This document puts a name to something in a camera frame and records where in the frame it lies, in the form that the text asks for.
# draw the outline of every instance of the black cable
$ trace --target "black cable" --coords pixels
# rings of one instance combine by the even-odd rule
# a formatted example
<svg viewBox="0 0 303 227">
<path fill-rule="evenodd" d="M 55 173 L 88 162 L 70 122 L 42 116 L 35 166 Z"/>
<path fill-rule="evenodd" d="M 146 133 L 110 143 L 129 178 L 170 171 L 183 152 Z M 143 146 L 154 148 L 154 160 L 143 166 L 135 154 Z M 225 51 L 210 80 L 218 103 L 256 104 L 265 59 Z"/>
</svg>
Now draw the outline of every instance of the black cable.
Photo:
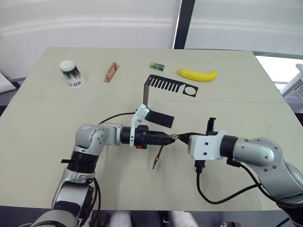
<svg viewBox="0 0 303 227">
<path fill-rule="evenodd" d="M 258 185 L 261 185 L 260 183 L 257 183 L 257 184 L 254 184 L 254 185 L 251 185 L 249 187 L 246 187 L 246 188 L 243 188 L 242 190 L 236 192 L 235 194 L 232 194 L 231 196 L 223 199 L 223 200 L 220 200 L 220 201 L 211 201 L 209 200 L 202 192 L 201 192 L 201 189 L 200 189 L 200 174 L 197 173 L 197 178 L 196 178 L 196 184 L 197 184 L 197 189 L 198 189 L 198 192 L 200 193 L 200 195 L 203 197 L 203 199 L 205 199 L 208 203 L 210 204 L 221 204 L 221 203 L 224 203 L 228 200 L 231 200 L 232 198 L 242 194 L 243 192 L 246 192 L 252 188 L 256 188 L 258 187 Z"/>
<path fill-rule="evenodd" d="M 281 221 L 276 227 L 281 227 L 282 225 L 284 225 L 286 222 L 289 221 L 289 218 L 285 218 L 283 221 Z"/>
<path fill-rule="evenodd" d="M 97 192 L 97 187 L 96 187 L 96 185 L 95 185 L 95 195 L 94 195 L 93 203 L 92 203 L 91 206 L 90 206 L 90 209 L 89 209 L 89 211 L 88 211 L 87 216 L 84 217 L 84 218 L 82 219 L 82 221 L 80 222 L 79 227 L 82 227 L 82 226 L 85 224 L 85 222 L 86 222 L 87 219 L 89 218 L 90 213 L 91 213 L 92 210 L 94 209 L 94 205 L 95 205 L 96 200 L 97 200 L 97 193 L 98 193 L 98 192 Z"/>
<path fill-rule="evenodd" d="M 255 183 L 258 183 L 257 179 L 255 178 L 255 176 L 252 174 L 252 172 L 244 165 L 242 164 L 239 164 L 240 167 L 242 167 L 243 169 L 246 170 L 246 172 L 250 175 L 250 177 L 252 178 L 252 180 L 255 182 Z M 264 189 L 261 187 L 261 185 L 258 185 L 257 186 L 259 188 L 259 190 L 267 197 L 269 198 L 270 200 L 278 203 L 278 204 L 281 204 L 281 205 L 284 205 L 284 206 L 288 206 L 288 207 L 297 207 L 297 208 L 303 208 L 303 204 L 295 204 L 295 203 L 288 203 L 288 202 L 284 202 L 284 201 L 281 201 L 281 200 L 277 200 L 275 198 L 273 198 L 272 196 L 270 196 L 266 191 L 264 191 Z"/>
<path fill-rule="evenodd" d="M 109 118 L 106 118 L 104 121 L 101 121 L 99 124 L 102 124 L 102 123 L 104 123 L 104 122 L 106 122 L 106 121 L 108 121 L 108 120 L 110 120 L 110 119 L 112 119 L 112 118 L 114 118 L 114 117 L 118 117 L 118 116 L 121 116 L 121 115 L 131 115 L 131 114 L 135 114 L 136 112 L 131 112 L 131 113 L 120 113 L 120 114 L 117 114 L 117 115 L 114 115 L 114 116 L 111 116 L 111 117 L 109 117 Z"/>
<path fill-rule="evenodd" d="M 98 219 L 99 213 L 100 213 L 100 207 L 101 207 L 101 191 L 100 191 L 100 187 L 98 184 L 98 181 L 96 180 L 96 178 L 94 178 L 94 183 L 96 186 L 96 190 L 98 191 L 98 210 L 97 210 L 97 214 L 94 217 L 93 221 L 90 223 L 91 227 L 94 227 L 96 220 Z"/>
</svg>

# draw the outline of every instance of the table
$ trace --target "table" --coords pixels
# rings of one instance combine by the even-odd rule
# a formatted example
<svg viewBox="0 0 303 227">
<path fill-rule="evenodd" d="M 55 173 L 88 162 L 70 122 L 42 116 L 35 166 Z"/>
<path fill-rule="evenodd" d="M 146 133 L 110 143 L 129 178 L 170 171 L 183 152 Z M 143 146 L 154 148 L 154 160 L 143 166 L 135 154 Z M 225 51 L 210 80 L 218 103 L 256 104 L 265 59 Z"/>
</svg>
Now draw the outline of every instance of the table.
<svg viewBox="0 0 303 227">
<path fill-rule="evenodd" d="M 72 59 L 86 78 L 81 88 L 69 88 L 59 71 Z M 110 83 L 105 72 L 120 65 Z M 165 64 L 164 72 L 149 68 Z M 176 70 L 218 71 L 211 82 L 180 77 Z M 77 128 L 115 114 L 133 111 L 142 103 L 149 74 L 198 86 L 196 97 L 150 88 L 149 107 L 173 115 L 171 129 L 144 122 L 150 130 L 167 134 L 205 132 L 209 117 L 215 129 L 246 138 L 268 137 L 281 145 L 284 158 L 303 172 L 303 129 L 279 91 L 251 52 L 214 50 L 133 50 L 48 48 L 0 118 L 0 204 L 49 208 L 69 159 Z M 111 122 L 130 125 L 131 116 Z M 205 202 L 196 190 L 194 160 L 187 146 L 176 141 L 164 147 L 152 170 L 159 147 L 147 150 L 128 145 L 104 148 L 96 168 L 104 210 L 277 210 L 257 189 L 221 205 Z M 253 184 L 246 172 L 207 161 L 201 187 L 219 200 Z"/>
</svg>

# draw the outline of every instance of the banana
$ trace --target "banana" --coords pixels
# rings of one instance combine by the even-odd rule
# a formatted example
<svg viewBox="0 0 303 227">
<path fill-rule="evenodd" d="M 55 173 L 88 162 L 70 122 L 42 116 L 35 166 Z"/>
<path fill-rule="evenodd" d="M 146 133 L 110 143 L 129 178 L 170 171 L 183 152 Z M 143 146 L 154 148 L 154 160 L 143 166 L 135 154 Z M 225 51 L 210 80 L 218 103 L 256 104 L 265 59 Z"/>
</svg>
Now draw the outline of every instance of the banana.
<svg viewBox="0 0 303 227">
<path fill-rule="evenodd" d="M 213 79 L 216 79 L 217 70 L 206 73 L 206 72 L 196 72 L 196 71 L 187 70 L 187 69 L 179 69 L 178 74 L 182 77 L 187 78 L 187 79 L 207 82 L 207 81 L 211 81 Z"/>
</svg>

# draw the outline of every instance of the cable connector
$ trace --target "cable connector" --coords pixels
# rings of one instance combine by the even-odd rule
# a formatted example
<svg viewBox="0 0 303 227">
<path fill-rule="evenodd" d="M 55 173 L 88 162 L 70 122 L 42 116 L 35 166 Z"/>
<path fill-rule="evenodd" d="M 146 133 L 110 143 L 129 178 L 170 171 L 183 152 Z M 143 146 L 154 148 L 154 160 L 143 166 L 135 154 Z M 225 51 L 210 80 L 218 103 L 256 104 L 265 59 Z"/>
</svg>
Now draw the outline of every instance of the cable connector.
<svg viewBox="0 0 303 227">
<path fill-rule="evenodd" d="M 195 161 L 195 171 L 197 174 L 202 173 L 202 169 L 205 168 L 205 160 L 196 160 Z"/>
</svg>

